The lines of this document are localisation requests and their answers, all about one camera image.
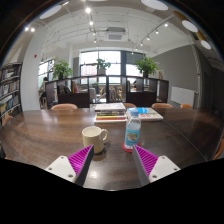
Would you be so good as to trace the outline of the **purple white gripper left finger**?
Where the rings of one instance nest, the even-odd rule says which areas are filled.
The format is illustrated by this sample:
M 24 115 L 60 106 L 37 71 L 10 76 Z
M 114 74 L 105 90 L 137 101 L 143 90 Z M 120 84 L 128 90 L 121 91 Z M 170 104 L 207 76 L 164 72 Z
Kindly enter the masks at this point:
M 94 146 L 89 145 L 68 157 L 59 156 L 46 168 L 46 171 L 83 186 L 93 155 Z

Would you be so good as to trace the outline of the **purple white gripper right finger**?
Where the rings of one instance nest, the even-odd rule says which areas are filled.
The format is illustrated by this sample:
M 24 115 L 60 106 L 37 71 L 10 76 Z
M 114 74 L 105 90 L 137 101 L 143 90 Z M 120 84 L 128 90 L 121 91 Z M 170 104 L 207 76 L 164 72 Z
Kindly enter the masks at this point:
M 132 155 L 142 186 L 148 185 L 180 170 L 167 156 L 156 156 L 146 149 L 134 145 Z

